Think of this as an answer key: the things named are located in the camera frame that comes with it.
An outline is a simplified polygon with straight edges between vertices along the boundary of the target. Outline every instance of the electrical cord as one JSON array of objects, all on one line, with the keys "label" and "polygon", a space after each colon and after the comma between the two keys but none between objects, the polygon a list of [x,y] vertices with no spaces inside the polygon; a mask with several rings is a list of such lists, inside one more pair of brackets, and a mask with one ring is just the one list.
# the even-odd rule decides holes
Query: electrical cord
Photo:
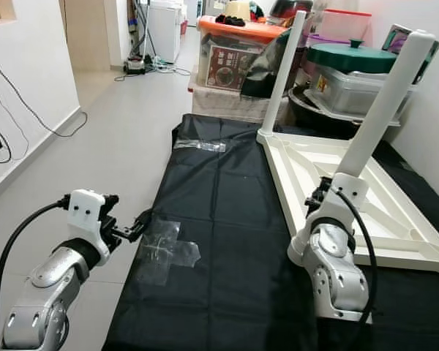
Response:
[{"label": "electrical cord", "polygon": [[130,75],[119,75],[118,77],[114,78],[114,82],[123,82],[123,81],[125,81],[125,78],[138,77],[139,75],[143,75],[143,73],[139,73],[139,74],[136,74],[136,75],[132,75],[132,74],[130,74]]},{"label": "electrical cord", "polygon": [[64,23],[65,23],[65,42],[68,43],[68,35],[67,35],[67,0],[64,0]]},{"label": "electrical cord", "polygon": [[80,130],[81,128],[83,128],[86,124],[86,122],[88,122],[88,113],[81,111],[81,113],[85,116],[84,121],[77,127],[75,128],[75,130],[73,130],[73,132],[71,132],[70,134],[60,134],[58,132],[56,132],[55,130],[51,129],[50,127],[48,127],[44,121],[39,117],[39,115],[26,103],[26,101],[24,101],[23,97],[21,96],[21,93],[19,92],[19,90],[15,87],[15,85],[11,82],[11,80],[3,73],[3,71],[0,68],[0,75],[6,80],[6,82],[8,83],[8,85],[11,87],[11,89],[15,92],[16,96],[18,97],[18,99],[21,101],[21,104],[23,104],[23,106],[27,109],[27,111],[29,111],[39,122],[39,124],[46,130],[48,130],[49,132],[51,132],[52,134],[58,136],[58,137],[72,137],[73,135],[75,135],[75,133]]},{"label": "electrical cord", "polygon": [[[145,13],[143,11],[143,8],[138,3],[138,0],[133,0],[133,2],[135,3],[135,8],[137,10],[137,14],[140,16],[141,23],[143,24],[143,27],[146,28],[148,23],[146,22],[146,17],[145,17]],[[148,39],[149,39],[149,42],[151,43],[151,47],[153,48],[153,54],[156,55],[156,49],[154,48],[153,39],[151,38],[151,32],[149,31],[149,28],[146,28],[146,32],[148,33]],[[143,44],[145,39],[146,39],[146,35],[143,33],[142,39],[139,40],[138,43],[133,47],[132,51],[130,51],[131,56],[138,54],[138,53],[136,53],[136,49],[138,49]]]},{"label": "electrical cord", "polygon": [[363,309],[361,318],[358,321],[356,326],[355,333],[353,337],[348,341],[345,347],[342,350],[351,350],[353,345],[356,343],[357,339],[360,337],[363,327],[366,325],[367,318],[371,313],[372,307],[374,306],[375,296],[378,290],[378,264],[377,259],[375,257],[374,246],[372,245],[371,237],[369,236],[369,232],[367,231],[366,225],[361,218],[357,208],[352,204],[352,202],[343,194],[340,190],[335,188],[330,188],[340,199],[346,204],[346,206],[350,209],[351,213],[354,215],[354,218],[358,222],[359,227],[364,236],[364,240],[366,241],[367,251],[369,252],[369,261],[371,264],[371,272],[372,272],[372,281],[371,288],[369,289],[369,297],[366,302],[366,306]]},{"label": "electrical cord", "polygon": [[23,139],[26,141],[26,150],[23,152],[23,156],[18,157],[18,158],[12,158],[13,161],[19,161],[21,159],[23,159],[28,151],[29,151],[29,139],[27,138],[25,132],[23,131],[23,128],[21,128],[20,124],[15,120],[15,117],[13,117],[13,114],[10,112],[10,110],[4,105],[4,103],[2,102],[2,100],[0,99],[0,105],[1,107],[7,112],[8,116],[11,118],[11,120],[13,121],[13,123],[15,124],[15,126],[20,130],[21,135],[23,136]]},{"label": "electrical cord", "polygon": [[15,243],[16,239],[21,234],[21,232],[24,230],[24,228],[26,228],[28,224],[34,221],[41,214],[49,210],[52,210],[53,208],[67,208],[69,201],[70,201],[70,196],[65,196],[61,200],[51,203],[50,205],[44,206],[39,210],[35,211],[33,214],[31,214],[31,216],[26,218],[24,221],[21,222],[20,225],[18,225],[18,227],[15,229],[13,234],[8,239],[7,244],[5,245],[0,256],[0,290],[1,290],[1,281],[3,279],[3,272],[5,269],[5,264],[7,262],[8,254],[10,253],[13,244]]},{"label": "electrical cord", "polygon": [[190,76],[192,73],[184,68],[179,68],[175,64],[169,64],[161,59],[159,56],[155,56],[153,63],[151,64],[153,69],[158,73],[177,73],[178,75]]}]

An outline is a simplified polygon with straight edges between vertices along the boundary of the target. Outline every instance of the green pot lid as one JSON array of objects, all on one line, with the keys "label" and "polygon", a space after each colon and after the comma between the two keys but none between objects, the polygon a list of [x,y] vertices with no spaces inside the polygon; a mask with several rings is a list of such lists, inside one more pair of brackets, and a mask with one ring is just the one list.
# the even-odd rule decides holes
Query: green pot lid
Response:
[{"label": "green pot lid", "polygon": [[346,44],[315,44],[307,53],[307,60],[342,72],[389,73],[397,55],[388,51],[360,47],[362,40],[352,39]]}]

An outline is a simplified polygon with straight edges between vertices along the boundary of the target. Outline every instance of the clear tape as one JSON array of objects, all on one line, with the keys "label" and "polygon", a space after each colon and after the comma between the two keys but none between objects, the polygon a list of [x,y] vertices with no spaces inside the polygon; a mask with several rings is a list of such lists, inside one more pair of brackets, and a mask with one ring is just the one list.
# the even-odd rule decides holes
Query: clear tape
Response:
[{"label": "clear tape", "polygon": [[171,265],[193,268],[201,258],[196,243],[177,240],[180,226],[179,222],[151,221],[135,256],[135,274],[140,282],[166,285]]},{"label": "clear tape", "polygon": [[174,148],[199,148],[204,151],[226,152],[226,144],[220,141],[176,140]]}]

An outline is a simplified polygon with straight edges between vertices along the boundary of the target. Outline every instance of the box lid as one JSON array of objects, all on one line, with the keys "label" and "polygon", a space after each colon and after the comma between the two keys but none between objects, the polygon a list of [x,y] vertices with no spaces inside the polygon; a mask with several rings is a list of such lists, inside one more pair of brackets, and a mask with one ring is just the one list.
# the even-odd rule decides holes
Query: box lid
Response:
[{"label": "box lid", "polygon": [[272,26],[265,23],[246,22],[244,27],[231,26],[229,24],[216,23],[214,16],[202,16],[198,21],[201,29],[223,31],[228,34],[236,34],[243,36],[254,36],[274,39],[278,37],[286,28]]},{"label": "box lid", "polygon": [[315,44],[309,49],[307,60],[338,69],[342,72],[388,73],[397,55],[383,50],[360,47],[361,40],[351,44]]}]

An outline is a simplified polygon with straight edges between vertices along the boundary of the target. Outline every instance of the black cloth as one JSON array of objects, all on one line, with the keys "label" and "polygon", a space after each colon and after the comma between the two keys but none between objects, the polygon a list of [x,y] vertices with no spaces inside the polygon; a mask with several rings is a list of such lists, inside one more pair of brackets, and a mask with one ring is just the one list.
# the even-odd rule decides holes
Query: black cloth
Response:
[{"label": "black cloth", "polygon": [[[139,282],[135,258],[104,351],[339,350],[353,334],[354,323],[315,318],[307,272],[286,256],[258,127],[185,115],[173,131],[173,142],[226,144],[225,153],[174,149],[154,202],[154,219],[181,222],[179,240],[196,242],[201,259],[172,265],[159,287]],[[385,142],[374,156],[439,231],[439,197],[426,181]],[[439,350],[439,273],[379,268],[373,320],[355,350]]]}]

